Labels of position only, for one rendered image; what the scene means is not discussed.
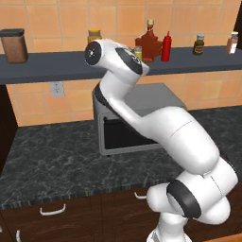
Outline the dark grey wall shelf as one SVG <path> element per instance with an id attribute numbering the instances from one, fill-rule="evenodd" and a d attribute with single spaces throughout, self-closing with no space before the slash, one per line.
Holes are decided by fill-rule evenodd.
<path id="1" fill-rule="evenodd" d="M 149 76 L 242 70 L 242 50 L 228 54 L 224 46 L 206 46 L 195 56 L 192 47 L 177 47 L 171 49 L 169 62 L 156 57 L 148 66 Z M 27 62 L 20 64 L 9 64 L 0 55 L 0 85 L 102 78 L 104 74 L 104 69 L 85 62 L 83 51 L 29 53 Z"/>

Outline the yellow jar with gold lid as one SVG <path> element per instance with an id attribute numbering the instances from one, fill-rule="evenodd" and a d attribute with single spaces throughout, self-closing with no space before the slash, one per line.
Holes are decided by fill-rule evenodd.
<path id="1" fill-rule="evenodd" d="M 93 40 L 100 40 L 101 33 L 99 28 L 89 28 L 88 29 L 88 42 L 90 43 Z"/>

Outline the maple leaf syrup bottle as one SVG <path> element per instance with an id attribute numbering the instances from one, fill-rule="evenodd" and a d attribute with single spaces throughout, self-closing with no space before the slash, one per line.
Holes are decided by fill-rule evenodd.
<path id="1" fill-rule="evenodd" d="M 162 42 L 153 33 L 154 21 L 147 20 L 147 31 L 135 39 L 135 45 L 142 47 L 142 61 L 154 62 L 154 58 L 161 54 Z"/>

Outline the grey microwave oven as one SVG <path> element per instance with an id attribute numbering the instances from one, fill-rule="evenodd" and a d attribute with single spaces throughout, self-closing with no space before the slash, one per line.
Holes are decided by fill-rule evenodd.
<path id="1" fill-rule="evenodd" d="M 136 85 L 126 96 L 125 102 L 141 116 L 162 107 L 178 106 L 185 109 L 183 102 L 163 83 Z M 98 134 L 99 151 L 102 155 L 113 155 L 160 148 L 153 140 L 140 135 L 116 114 L 103 106 L 93 96 L 95 126 Z"/>

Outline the dark wood tall cabinet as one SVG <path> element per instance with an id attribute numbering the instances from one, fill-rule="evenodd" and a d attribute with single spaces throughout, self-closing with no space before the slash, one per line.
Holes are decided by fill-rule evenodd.
<path id="1" fill-rule="evenodd" d="M 18 124 L 5 85 L 0 85 L 0 174 L 14 140 Z"/>

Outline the small dark brown jar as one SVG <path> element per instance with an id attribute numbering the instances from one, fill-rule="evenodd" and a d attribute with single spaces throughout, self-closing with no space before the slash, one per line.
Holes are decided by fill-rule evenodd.
<path id="1" fill-rule="evenodd" d="M 194 42 L 193 54 L 201 55 L 203 52 L 203 46 L 204 46 L 204 35 L 198 34 L 197 40 Z"/>

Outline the brown canister with black lid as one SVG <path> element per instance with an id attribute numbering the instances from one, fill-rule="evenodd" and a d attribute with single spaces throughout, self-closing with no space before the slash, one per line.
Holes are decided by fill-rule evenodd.
<path id="1" fill-rule="evenodd" d="M 0 30 L 0 39 L 7 62 L 25 63 L 28 59 L 25 30 L 23 28 L 5 28 Z"/>

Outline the grey wall power outlet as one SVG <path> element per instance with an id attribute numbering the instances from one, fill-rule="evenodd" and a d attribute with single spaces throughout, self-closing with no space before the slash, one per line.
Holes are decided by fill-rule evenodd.
<path id="1" fill-rule="evenodd" d="M 50 93 L 52 96 L 64 96 L 63 83 L 61 81 L 52 81 L 49 83 Z"/>

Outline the red ketchup bottle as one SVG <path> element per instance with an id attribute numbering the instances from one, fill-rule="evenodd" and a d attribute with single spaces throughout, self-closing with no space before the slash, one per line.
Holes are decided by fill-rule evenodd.
<path id="1" fill-rule="evenodd" d="M 164 36 L 161 61 L 169 61 L 172 39 L 169 34 Z"/>

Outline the dark wood cabinet door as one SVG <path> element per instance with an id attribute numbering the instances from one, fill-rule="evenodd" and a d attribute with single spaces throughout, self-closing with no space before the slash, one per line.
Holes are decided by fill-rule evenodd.
<path id="1" fill-rule="evenodd" d="M 103 242 L 102 232 L 94 232 L 87 226 L 70 221 L 43 221 L 9 225 L 16 241 L 20 230 L 22 242 Z"/>
<path id="2" fill-rule="evenodd" d="M 103 216 L 103 242 L 147 242 L 159 214 L 149 209 L 120 207 L 107 209 Z"/>

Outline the dark wood drawer front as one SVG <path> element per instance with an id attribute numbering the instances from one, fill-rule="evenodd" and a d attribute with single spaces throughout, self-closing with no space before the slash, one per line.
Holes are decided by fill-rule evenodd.
<path id="1" fill-rule="evenodd" d="M 137 194 L 138 196 L 145 196 L 147 194 L 147 190 L 147 187 L 141 187 L 102 194 L 102 210 L 106 211 L 110 209 L 117 209 L 128 206 L 136 206 L 149 211 L 150 208 L 147 205 L 147 200 L 138 199 L 137 197 L 135 197 L 135 194 Z"/>
<path id="2" fill-rule="evenodd" d="M 66 204 L 64 213 L 55 216 L 41 216 L 41 207 L 44 212 L 50 212 L 61 209 L 64 203 Z M 101 203 L 99 196 L 82 197 L 7 209 L 1 211 L 1 215 L 8 224 L 24 224 L 50 219 L 80 220 L 82 223 L 96 223 L 101 220 Z"/>

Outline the small green jar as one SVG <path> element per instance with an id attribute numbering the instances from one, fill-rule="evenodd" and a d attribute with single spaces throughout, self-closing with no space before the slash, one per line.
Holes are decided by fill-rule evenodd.
<path id="1" fill-rule="evenodd" d="M 142 59 L 142 47 L 141 46 L 135 46 L 133 49 L 134 55 L 141 60 Z"/>

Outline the brown and white spice shaker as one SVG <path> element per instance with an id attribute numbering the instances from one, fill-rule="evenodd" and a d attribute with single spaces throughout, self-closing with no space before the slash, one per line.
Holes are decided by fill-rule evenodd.
<path id="1" fill-rule="evenodd" d="M 227 41 L 226 52 L 228 54 L 234 54 L 238 43 L 238 32 L 233 31 L 231 37 Z"/>

